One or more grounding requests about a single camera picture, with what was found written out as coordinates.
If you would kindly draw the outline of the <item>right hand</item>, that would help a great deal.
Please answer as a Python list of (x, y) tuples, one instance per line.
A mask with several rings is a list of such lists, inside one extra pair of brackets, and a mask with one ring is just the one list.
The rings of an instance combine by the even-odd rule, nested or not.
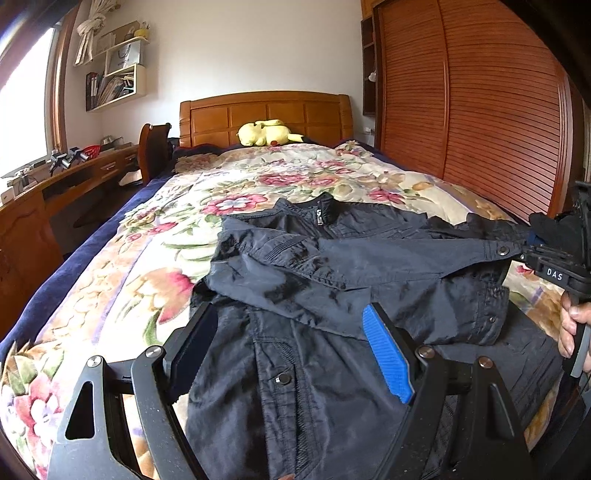
[(574, 305), (569, 293), (564, 291), (561, 296), (561, 325), (559, 331), (558, 350), (564, 358), (570, 358), (575, 351), (575, 335), (579, 324), (591, 323), (589, 303)]

